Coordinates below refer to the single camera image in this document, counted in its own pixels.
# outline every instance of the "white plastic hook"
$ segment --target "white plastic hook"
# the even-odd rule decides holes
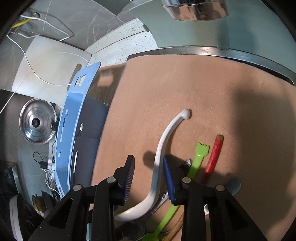
[[[165,146],[173,130],[181,123],[182,120],[188,120],[189,117],[190,111],[188,109],[185,109],[169,123],[164,133],[162,134],[157,146],[152,172],[152,181],[147,197],[136,206],[131,207],[130,209],[116,215],[114,217],[116,220],[125,222],[135,220],[147,213],[156,204],[160,192],[160,180],[163,170]]]

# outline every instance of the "stainless steel pot lid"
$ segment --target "stainless steel pot lid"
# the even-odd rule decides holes
[[[34,144],[45,144],[54,136],[51,125],[57,121],[53,106],[44,100],[29,100],[20,112],[20,129],[25,139]]]

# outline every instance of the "beige tablecloth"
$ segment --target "beige tablecloth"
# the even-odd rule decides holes
[[[119,211],[142,201],[150,188],[159,139],[185,108],[192,117],[173,133],[166,154],[180,161],[193,159],[197,142],[212,147],[216,135],[223,134],[209,185],[237,176],[242,183],[238,202],[269,241],[280,240],[296,216],[296,88],[243,63],[197,55],[129,60],[110,106],[92,183],[112,176],[132,154],[136,168],[130,198]],[[150,228],[158,225],[169,206],[167,201],[152,216]]]

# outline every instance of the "wooden stick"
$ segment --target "wooden stick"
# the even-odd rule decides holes
[[[178,231],[180,230],[180,228],[183,225],[183,218],[184,218],[184,214],[182,213],[182,215],[179,218],[179,220],[177,221],[177,223],[174,225],[174,227],[169,232],[169,234],[163,238],[162,241],[170,241],[174,238],[174,236],[178,233]]]
[[[203,184],[203,185],[207,184],[207,182],[211,176],[211,173],[215,169],[215,166],[217,164],[217,161],[218,161],[218,158],[219,158],[219,155],[221,152],[223,140],[224,140],[223,135],[216,136],[216,140],[215,140],[214,146],[212,148],[212,152],[211,152],[209,161],[207,163],[207,166],[206,166],[205,171],[204,171],[202,178],[201,178],[201,184]],[[177,223],[174,225],[172,230],[169,232],[169,234],[163,238],[163,241],[171,241],[173,239],[173,237],[178,233],[178,231],[180,230],[180,228],[183,225],[183,218],[184,218],[184,213],[182,213],[181,217],[179,218]]]

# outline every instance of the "gray marble tile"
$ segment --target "gray marble tile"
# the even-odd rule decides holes
[[[0,91],[1,107],[6,103],[11,94],[8,91]],[[48,159],[49,145],[29,143],[20,132],[19,114],[23,105],[30,99],[31,97],[20,94],[15,94],[11,98],[0,115],[0,123],[3,130],[0,142],[3,152],[1,159],[18,163],[25,198],[31,202],[32,194],[39,193],[41,195],[41,188],[46,188],[45,183],[42,186],[39,184],[40,180],[45,181],[45,173],[41,170],[40,165],[34,161],[33,153],[38,151],[46,161]]]
[[[123,25],[123,22],[114,17],[103,24],[97,24],[83,29],[79,33],[75,34],[75,38],[70,38],[67,40],[67,42],[73,46],[86,49],[98,39],[102,38],[107,33],[111,32],[121,25]]]
[[[24,51],[28,49],[33,40],[33,38],[26,39],[19,35],[10,35],[10,37],[16,41]],[[7,37],[4,38],[0,45],[0,89],[11,91],[15,75],[23,57],[24,54],[21,49]]]
[[[42,196],[41,191],[45,191],[50,193],[50,190],[46,187],[45,184],[45,172],[41,175],[31,175],[31,174],[24,174],[22,175],[22,182],[24,185],[24,194],[25,199],[30,203],[32,203],[32,195],[37,194],[38,196]]]
[[[40,13],[42,19],[69,33],[71,38],[64,42],[81,49],[93,44],[98,39],[96,35],[104,36],[109,28],[115,29],[122,23],[114,20],[113,13],[93,0],[37,0],[30,10]],[[66,37],[39,20],[30,21],[22,29],[57,40]]]

